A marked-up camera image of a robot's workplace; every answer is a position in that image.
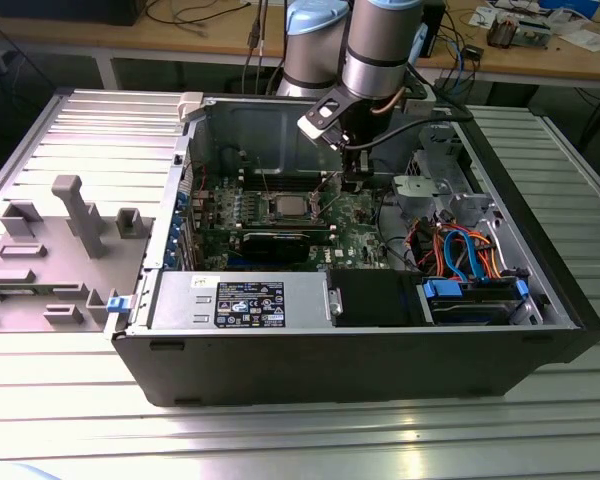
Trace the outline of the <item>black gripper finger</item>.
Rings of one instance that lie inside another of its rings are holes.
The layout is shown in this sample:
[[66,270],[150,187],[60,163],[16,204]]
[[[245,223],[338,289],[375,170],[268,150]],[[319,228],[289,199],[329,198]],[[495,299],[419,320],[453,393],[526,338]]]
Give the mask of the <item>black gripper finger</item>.
[[374,175],[373,160],[367,150],[345,150],[343,152],[343,190],[359,192]]

